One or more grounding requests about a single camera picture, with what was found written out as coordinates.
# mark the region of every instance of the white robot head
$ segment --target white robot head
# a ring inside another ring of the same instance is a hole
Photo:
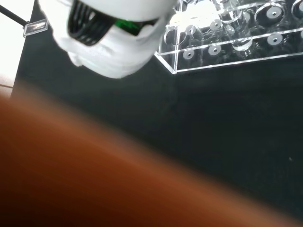
[[[159,46],[176,0],[39,0],[76,66],[110,78],[139,70]]]

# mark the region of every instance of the black tabletop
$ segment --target black tabletop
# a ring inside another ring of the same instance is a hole
[[[181,75],[152,58],[116,80],[75,67],[49,29],[26,38],[21,81],[303,220],[303,58]]]

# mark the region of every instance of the brown object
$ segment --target brown object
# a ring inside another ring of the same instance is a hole
[[[0,98],[0,133],[0,226],[300,226],[49,101]]]

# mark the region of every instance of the clear acrylic display case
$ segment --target clear acrylic display case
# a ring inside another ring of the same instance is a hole
[[[303,0],[180,0],[174,12],[155,53],[171,73],[303,54]]]

